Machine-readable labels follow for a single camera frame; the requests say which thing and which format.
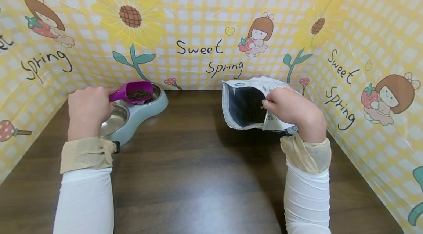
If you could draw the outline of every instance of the scoop handle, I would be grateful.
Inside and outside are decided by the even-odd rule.
[[[109,95],[109,101],[117,101],[126,98],[125,92],[118,90],[114,94]]]

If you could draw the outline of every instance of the yellow backdrop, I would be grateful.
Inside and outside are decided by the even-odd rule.
[[[422,20],[422,0],[0,0],[0,182],[75,89],[265,75],[325,111],[404,231],[422,233]]]

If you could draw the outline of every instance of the checkered pattern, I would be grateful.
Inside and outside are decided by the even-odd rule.
[[[238,76],[240,70],[225,70],[211,78],[209,62],[217,64],[239,64],[243,62],[240,79],[266,75],[286,80],[289,70],[282,59],[289,53],[293,58],[298,49],[293,42],[293,33],[298,30],[298,21],[305,11],[316,6],[318,0],[159,0],[163,3],[166,21],[162,25],[166,34],[161,44],[150,50],[136,48],[137,55],[154,53],[156,58],[140,69],[147,78],[161,83],[166,89],[175,89],[164,84],[164,80],[176,78],[183,89],[220,89],[221,80]],[[27,27],[25,16],[31,16],[23,0],[0,0],[0,34],[14,41],[8,50],[0,50],[0,120],[10,120],[15,128],[31,130],[31,136],[16,136],[0,143],[0,182],[16,165],[33,143],[66,95],[75,89],[88,85],[117,87],[121,83],[139,80],[136,71],[119,64],[112,57],[116,51],[129,57],[128,46],[112,41],[108,31],[101,28],[102,16],[95,14],[91,5],[96,0],[44,0],[62,20],[67,36],[75,39],[75,46],[65,48],[58,42],[39,36]],[[310,50],[313,56],[293,70],[292,85],[297,89],[301,78],[310,78],[306,93],[326,113],[329,130],[353,161],[364,178],[375,190],[395,219],[407,233],[418,233],[423,220],[417,227],[411,227],[406,218],[411,207],[423,201],[423,193],[412,177],[412,170],[422,165],[421,139],[423,87],[416,90],[414,103],[405,112],[395,115],[394,125],[375,125],[364,119],[360,96],[369,83],[374,85],[385,76],[397,73],[413,73],[423,81],[423,62],[418,53],[423,51],[423,3],[422,0],[342,0],[342,9],[348,16],[343,27],[335,32],[335,38],[317,50]],[[250,58],[238,50],[241,37],[246,37],[251,23],[264,12],[273,14],[274,31],[266,43],[265,53]],[[122,18],[134,13],[121,13]],[[316,33],[325,25],[320,20],[313,27]],[[228,36],[226,28],[235,28]],[[185,53],[176,45],[183,41],[188,48],[214,47],[220,42],[218,54]],[[351,85],[338,74],[328,61],[332,50],[336,63],[346,72],[360,71],[349,80]],[[22,69],[21,61],[62,51],[72,62],[73,72],[64,73],[67,63],[46,62],[39,68],[44,84],[27,80],[31,75]],[[372,69],[365,70],[367,61]],[[342,106],[354,114],[355,122],[346,131],[340,131],[349,124],[342,106],[325,104],[332,86],[337,89]]]

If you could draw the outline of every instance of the strawberry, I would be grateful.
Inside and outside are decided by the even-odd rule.
[[[246,52],[248,50],[251,50],[251,48],[248,47],[251,42],[253,42],[253,39],[251,37],[242,37],[241,41],[238,44],[239,51]]]
[[[362,105],[364,105],[365,107],[367,107],[368,109],[372,109],[371,107],[371,103],[373,101],[378,101],[378,94],[376,92],[376,88],[372,86],[372,84],[370,84],[368,87],[366,87],[362,94],[361,94],[361,103]]]
[[[38,23],[41,25],[41,28],[39,28],[38,26],[31,27],[31,29],[35,33],[37,33],[41,36],[51,37],[52,39],[55,39],[57,37],[53,33],[50,32],[50,27],[46,23],[44,23],[41,20],[38,20]]]

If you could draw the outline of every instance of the wooden table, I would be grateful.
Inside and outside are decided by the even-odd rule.
[[[168,108],[114,155],[115,234],[286,233],[286,161],[276,134],[228,128],[220,91],[167,95]],[[0,186],[0,233],[52,232],[67,109]],[[402,233],[333,140],[332,151],[332,233]]]

